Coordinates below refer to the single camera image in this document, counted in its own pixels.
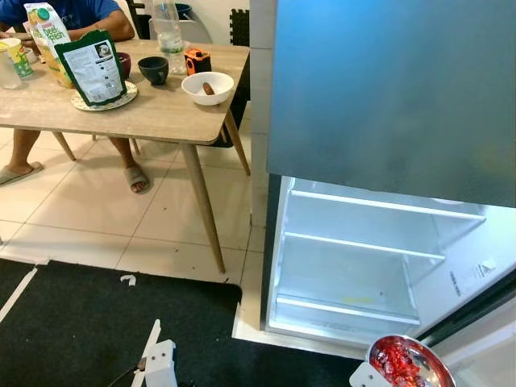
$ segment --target sausage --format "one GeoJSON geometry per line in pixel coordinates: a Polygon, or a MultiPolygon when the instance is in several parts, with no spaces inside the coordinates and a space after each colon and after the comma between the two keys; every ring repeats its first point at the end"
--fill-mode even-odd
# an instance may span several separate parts
{"type": "Polygon", "coordinates": [[[215,92],[213,91],[213,89],[211,88],[210,84],[208,82],[204,82],[202,84],[202,88],[204,89],[204,92],[207,94],[207,95],[214,95],[215,92]]]}

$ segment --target cable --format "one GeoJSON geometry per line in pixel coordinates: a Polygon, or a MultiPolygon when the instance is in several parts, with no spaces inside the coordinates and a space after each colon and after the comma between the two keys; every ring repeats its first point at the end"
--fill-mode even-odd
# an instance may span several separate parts
{"type": "Polygon", "coordinates": [[[130,367],[129,369],[127,369],[126,371],[124,371],[123,373],[121,373],[120,375],[118,375],[116,377],[116,379],[114,379],[107,387],[113,387],[114,385],[116,385],[123,377],[125,377],[129,372],[133,372],[133,371],[136,371],[138,369],[137,366],[133,366],[133,367],[130,367]]]}

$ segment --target plastic bottle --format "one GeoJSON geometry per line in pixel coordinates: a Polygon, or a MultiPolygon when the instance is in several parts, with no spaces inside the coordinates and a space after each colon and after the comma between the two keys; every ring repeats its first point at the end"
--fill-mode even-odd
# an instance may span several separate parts
{"type": "Polygon", "coordinates": [[[169,60],[170,72],[184,74],[186,72],[184,44],[176,3],[173,0],[153,0],[152,22],[158,36],[160,50],[169,60]]]}

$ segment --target grey slipper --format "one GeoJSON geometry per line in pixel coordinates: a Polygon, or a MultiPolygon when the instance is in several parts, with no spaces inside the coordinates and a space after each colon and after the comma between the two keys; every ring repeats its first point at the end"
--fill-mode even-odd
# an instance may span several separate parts
{"type": "Polygon", "coordinates": [[[123,174],[126,177],[127,183],[129,183],[129,187],[131,188],[132,193],[141,195],[145,194],[151,189],[151,183],[145,175],[144,171],[140,167],[131,167],[124,169],[123,174]],[[147,186],[140,192],[135,192],[132,190],[132,186],[136,183],[146,183],[147,186]]]}
{"type": "Polygon", "coordinates": [[[43,170],[43,165],[39,162],[31,164],[32,170],[29,173],[21,174],[10,171],[7,167],[0,169],[0,187],[22,180],[25,177],[33,175],[43,170]]]}

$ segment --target red food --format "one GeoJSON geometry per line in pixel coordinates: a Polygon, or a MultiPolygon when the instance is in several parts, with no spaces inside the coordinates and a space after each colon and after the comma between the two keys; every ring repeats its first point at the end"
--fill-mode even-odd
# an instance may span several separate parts
{"type": "Polygon", "coordinates": [[[424,380],[418,375],[419,367],[414,364],[409,352],[395,343],[378,349],[371,365],[394,387],[424,387],[424,380]]]}

